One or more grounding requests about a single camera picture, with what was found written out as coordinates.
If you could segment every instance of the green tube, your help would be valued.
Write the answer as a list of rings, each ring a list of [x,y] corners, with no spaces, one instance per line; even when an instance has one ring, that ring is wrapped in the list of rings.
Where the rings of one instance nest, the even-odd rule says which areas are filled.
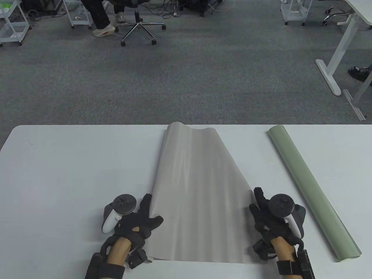
[[[283,125],[269,130],[279,154],[322,228],[339,261],[359,257],[362,252],[352,239],[319,184],[310,172]]]

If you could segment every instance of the desk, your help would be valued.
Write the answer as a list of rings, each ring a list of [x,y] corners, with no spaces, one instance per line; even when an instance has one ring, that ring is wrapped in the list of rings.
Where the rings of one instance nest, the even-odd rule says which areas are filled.
[[[215,128],[249,185],[286,193],[307,207],[266,131],[272,125]],[[309,212],[305,247],[317,279],[363,278],[372,262],[370,125],[286,125],[325,195],[363,252],[335,263]],[[150,192],[165,125],[18,126],[0,151],[0,275],[83,279],[106,237],[103,207]],[[154,261],[125,279],[277,279],[263,264]]]
[[[355,11],[355,15],[351,18],[349,26],[347,27],[336,51],[334,52],[328,66],[321,59],[316,59],[325,81],[328,83],[333,94],[341,95],[341,89],[333,78],[333,74],[349,47],[352,39],[355,36],[362,21],[372,26],[372,1],[371,0],[345,0],[346,3]]]

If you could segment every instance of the gray carpet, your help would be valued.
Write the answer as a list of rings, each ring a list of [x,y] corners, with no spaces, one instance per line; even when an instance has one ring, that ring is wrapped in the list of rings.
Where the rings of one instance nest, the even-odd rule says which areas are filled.
[[[314,0],[305,27],[284,25],[279,0],[236,0],[204,18],[184,12],[166,31],[150,27],[156,46],[140,30],[121,47],[120,35],[97,39],[86,26],[72,30],[66,16],[42,19],[23,46],[0,49],[0,146],[22,124],[360,123],[314,62],[329,62],[346,28],[321,26],[334,3]],[[353,93],[361,83],[347,69],[372,61],[366,27],[334,75]],[[360,107],[372,123],[370,92]]]

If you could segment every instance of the vr controller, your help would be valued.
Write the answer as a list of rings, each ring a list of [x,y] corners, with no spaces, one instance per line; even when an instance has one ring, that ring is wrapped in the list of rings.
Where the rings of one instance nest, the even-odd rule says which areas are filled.
[[[136,208],[136,198],[129,194],[117,196],[114,201],[105,206],[103,210],[103,223],[101,230],[104,234],[110,233],[123,215],[128,215]]]
[[[300,239],[304,237],[302,225],[306,209],[303,206],[295,204],[293,199],[286,194],[276,194],[269,201],[269,210],[275,217],[283,218],[296,237]]]

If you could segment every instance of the white sneaker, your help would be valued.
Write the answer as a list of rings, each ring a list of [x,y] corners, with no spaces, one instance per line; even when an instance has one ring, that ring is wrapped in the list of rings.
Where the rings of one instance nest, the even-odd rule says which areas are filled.
[[[125,22],[124,13],[122,13],[122,12],[117,13],[116,14],[116,21],[118,23],[124,23]]]
[[[93,31],[93,36],[97,38],[101,38],[107,35],[112,35],[115,33],[115,27],[113,27],[111,24],[107,25],[103,29],[96,29]]]

